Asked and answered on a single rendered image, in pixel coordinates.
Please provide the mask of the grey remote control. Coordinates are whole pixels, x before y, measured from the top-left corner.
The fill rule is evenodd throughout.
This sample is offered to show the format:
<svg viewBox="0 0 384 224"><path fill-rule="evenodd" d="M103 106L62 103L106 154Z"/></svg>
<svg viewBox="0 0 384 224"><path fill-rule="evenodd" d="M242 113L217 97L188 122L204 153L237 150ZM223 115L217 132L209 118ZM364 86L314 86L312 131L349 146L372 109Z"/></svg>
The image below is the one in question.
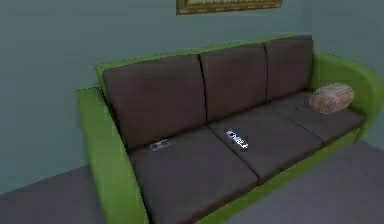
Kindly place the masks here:
<svg viewBox="0 0 384 224"><path fill-rule="evenodd" d="M236 143L241 150L248 149L249 144L232 130L227 130L226 135L232 140L233 143Z"/></svg>

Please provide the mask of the gold framed wall picture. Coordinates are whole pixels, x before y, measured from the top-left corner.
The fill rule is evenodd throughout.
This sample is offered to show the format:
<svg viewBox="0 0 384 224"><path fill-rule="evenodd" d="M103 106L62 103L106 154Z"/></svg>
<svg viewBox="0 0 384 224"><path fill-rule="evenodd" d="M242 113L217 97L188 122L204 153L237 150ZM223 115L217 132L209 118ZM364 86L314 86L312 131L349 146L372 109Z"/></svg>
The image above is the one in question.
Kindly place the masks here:
<svg viewBox="0 0 384 224"><path fill-rule="evenodd" d="M280 8L282 0L176 0L176 14L209 14Z"/></svg>

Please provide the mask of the tan pillow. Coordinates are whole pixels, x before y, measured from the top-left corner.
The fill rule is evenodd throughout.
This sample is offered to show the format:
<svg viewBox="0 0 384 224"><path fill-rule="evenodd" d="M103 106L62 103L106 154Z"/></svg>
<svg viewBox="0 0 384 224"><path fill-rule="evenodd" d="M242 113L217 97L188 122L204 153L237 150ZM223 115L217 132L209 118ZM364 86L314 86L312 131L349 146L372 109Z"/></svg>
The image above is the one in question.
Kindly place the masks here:
<svg viewBox="0 0 384 224"><path fill-rule="evenodd" d="M353 89L343 83L332 83L315 90L309 97L310 107L322 114L332 114L348 107L354 99Z"/></svg>

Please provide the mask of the green sofa with brown cushions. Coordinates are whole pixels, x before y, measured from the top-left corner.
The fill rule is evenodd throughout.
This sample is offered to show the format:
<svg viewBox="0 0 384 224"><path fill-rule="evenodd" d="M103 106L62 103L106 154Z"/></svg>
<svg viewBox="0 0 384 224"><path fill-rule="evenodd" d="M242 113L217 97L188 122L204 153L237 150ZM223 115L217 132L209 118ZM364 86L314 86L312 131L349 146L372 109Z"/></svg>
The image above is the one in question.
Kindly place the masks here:
<svg viewBox="0 0 384 224"><path fill-rule="evenodd" d="M361 139L384 108L369 67L277 36L99 64L77 94L106 224L221 224ZM309 105L323 86L354 91L345 109ZM226 135L248 144L241 150ZM170 146L150 145L168 139Z"/></svg>

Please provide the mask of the small dark flat card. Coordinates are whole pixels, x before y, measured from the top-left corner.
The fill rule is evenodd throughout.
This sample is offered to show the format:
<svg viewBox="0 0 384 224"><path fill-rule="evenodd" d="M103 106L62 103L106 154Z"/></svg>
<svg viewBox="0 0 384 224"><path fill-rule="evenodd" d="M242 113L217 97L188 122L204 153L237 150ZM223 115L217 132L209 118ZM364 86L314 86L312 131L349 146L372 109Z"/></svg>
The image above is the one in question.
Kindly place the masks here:
<svg viewBox="0 0 384 224"><path fill-rule="evenodd" d="M161 140L159 142L151 144L150 149L152 151L158 151L158 150L165 148L165 147L168 147L170 145L171 145L170 141L168 139L164 139L164 140Z"/></svg>

